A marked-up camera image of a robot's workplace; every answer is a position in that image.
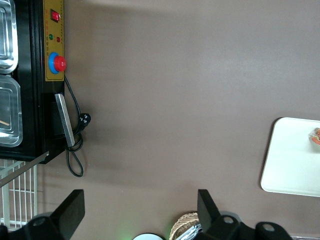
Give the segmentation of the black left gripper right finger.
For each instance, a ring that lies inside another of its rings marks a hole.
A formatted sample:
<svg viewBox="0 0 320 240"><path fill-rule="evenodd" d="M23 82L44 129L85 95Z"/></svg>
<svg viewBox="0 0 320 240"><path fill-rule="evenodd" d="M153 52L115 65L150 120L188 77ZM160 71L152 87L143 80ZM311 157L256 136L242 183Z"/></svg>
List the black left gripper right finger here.
<svg viewBox="0 0 320 240"><path fill-rule="evenodd" d="M202 227L198 240L255 239L255 230L246 226L233 213L222 214L206 189L198 190L197 215Z"/></svg>

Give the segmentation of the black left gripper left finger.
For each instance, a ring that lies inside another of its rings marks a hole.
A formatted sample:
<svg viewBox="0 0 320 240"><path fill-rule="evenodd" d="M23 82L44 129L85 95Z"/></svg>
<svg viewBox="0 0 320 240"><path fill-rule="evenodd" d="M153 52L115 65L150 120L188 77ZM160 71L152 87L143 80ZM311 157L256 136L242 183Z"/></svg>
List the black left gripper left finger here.
<svg viewBox="0 0 320 240"><path fill-rule="evenodd" d="M25 226L27 239L69 240L84 216L84 191L75 189L53 212L38 215Z"/></svg>

